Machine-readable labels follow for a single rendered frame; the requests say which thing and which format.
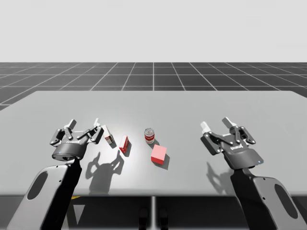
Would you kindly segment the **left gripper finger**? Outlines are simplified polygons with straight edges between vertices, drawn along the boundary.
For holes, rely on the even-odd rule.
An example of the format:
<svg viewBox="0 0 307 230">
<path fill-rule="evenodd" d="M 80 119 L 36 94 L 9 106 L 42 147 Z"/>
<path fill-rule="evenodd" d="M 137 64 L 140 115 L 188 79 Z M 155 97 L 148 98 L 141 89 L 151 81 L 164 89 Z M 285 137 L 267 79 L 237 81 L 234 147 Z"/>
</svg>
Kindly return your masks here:
<svg viewBox="0 0 307 230">
<path fill-rule="evenodd" d="M 49 144 L 55 147 L 62 142 L 65 136 L 68 140 L 73 140 L 72 130 L 74 129 L 76 124 L 77 124 L 76 120 L 72 119 L 63 128 L 57 129 Z"/>
<path fill-rule="evenodd" d="M 90 129 L 83 131 L 81 134 L 77 136 L 77 140 L 82 141 L 83 144 L 85 141 L 86 143 L 93 143 L 98 144 L 101 140 L 101 137 L 104 133 L 104 130 L 100 124 L 100 119 L 97 118 Z"/>
</svg>

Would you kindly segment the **pink cube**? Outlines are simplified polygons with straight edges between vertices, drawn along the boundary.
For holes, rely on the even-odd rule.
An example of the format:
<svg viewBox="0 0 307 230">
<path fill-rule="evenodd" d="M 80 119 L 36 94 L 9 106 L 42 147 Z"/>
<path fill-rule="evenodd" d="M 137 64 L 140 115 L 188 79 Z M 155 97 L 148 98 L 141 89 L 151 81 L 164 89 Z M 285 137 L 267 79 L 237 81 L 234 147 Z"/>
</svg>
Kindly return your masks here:
<svg viewBox="0 0 307 230">
<path fill-rule="evenodd" d="M 166 150 L 166 147 L 155 144 L 151 153 L 151 161 L 163 165 L 165 161 Z"/>
</svg>

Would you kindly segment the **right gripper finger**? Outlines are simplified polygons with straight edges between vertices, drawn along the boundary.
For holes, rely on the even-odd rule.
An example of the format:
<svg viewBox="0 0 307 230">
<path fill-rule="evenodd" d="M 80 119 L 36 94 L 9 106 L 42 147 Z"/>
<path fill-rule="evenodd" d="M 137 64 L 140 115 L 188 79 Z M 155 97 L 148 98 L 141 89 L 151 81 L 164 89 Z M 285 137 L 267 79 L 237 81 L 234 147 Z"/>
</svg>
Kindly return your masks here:
<svg viewBox="0 0 307 230">
<path fill-rule="evenodd" d="M 213 133 L 206 122 L 201 122 L 202 137 L 201 141 L 212 155 L 216 155 L 222 152 L 221 143 L 227 142 L 227 140 L 221 136 Z"/>
<path fill-rule="evenodd" d="M 231 122 L 228 117 L 222 119 L 224 125 L 229 129 L 229 133 L 235 136 L 235 141 L 245 141 L 247 144 L 255 144 L 256 141 L 252 135 L 243 126 L 238 126 L 236 123 Z"/>
</svg>

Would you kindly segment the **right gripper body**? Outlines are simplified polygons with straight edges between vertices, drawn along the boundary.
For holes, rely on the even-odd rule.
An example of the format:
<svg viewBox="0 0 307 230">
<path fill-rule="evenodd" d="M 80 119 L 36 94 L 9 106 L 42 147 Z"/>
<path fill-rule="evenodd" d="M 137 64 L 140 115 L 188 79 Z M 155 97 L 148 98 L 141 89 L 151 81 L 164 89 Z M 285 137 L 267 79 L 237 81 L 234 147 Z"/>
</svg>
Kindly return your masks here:
<svg viewBox="0 0 307 230">
<path fill-rule="evenodd" d="M 235 141 L 235 136 L 232 134 L 225 134 L 222 135 L 222 137 L 226 141 L 233 143 L 229 145 L 221 141 L 224 159 L 231 169 L 252 168 L 264 163 L 263 158 L 254 149 L 250 149 L 245 141 L 241 140 L 237 143 Z"/>
</svg>

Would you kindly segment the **red and white carton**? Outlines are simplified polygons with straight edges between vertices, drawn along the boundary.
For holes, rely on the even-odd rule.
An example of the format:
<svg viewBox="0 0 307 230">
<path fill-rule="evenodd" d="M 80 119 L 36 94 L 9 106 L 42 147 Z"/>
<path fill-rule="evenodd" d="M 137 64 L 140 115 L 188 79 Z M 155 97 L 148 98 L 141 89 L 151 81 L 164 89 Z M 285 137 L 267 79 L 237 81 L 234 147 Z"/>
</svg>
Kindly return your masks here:
<svg viewBox="0 0 307 230">
<path fill-rule="evenodd" d="M 103 130 L 104 130 L 104 138 L 105 138 L 105 140 L 107 141 L 107 143 L 108 143 L 109 145 L 113 144 L 113 143 L 114 143 L 114 139 L 113 139 L 112 134 L 109 132 L 107 126 L 106 126 L 106 125 L 103 125 L 102 128 L 103 128 Z"/>
</svg>

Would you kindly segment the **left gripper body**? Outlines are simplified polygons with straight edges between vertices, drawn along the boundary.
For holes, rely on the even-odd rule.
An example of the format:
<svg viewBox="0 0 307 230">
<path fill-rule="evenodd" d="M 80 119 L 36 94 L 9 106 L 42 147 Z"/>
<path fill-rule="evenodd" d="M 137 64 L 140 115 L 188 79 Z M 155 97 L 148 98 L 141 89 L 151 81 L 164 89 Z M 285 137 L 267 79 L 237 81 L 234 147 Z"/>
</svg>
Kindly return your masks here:
<svg viewBox="0 0 307 230">
<path fill-rule="evenodd" d="M 56 146 L 52 158 L 57 161 L 71 161 L 74 159 L 81 160 L 86 152 L 89 136 L 85 134 L 81 137 L 82 132 L 72 132 L 72 139 L 63 137 L 61 143 Z"/>
</svg>

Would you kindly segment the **red and white can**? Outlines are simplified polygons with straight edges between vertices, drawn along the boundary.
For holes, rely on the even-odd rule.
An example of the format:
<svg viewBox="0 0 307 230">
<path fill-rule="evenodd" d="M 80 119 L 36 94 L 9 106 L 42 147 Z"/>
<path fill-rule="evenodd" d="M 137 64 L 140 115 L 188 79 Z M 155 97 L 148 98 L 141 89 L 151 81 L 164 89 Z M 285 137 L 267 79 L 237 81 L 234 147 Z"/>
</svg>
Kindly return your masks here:
<svg viewBox="0 0 307 230">
<path fill-rule="evenodd" d="M 145 129 L 144 138 L 147 144 L 153 144 L 155 140 L 154 130 L 152 128 Z"/>
</svg>

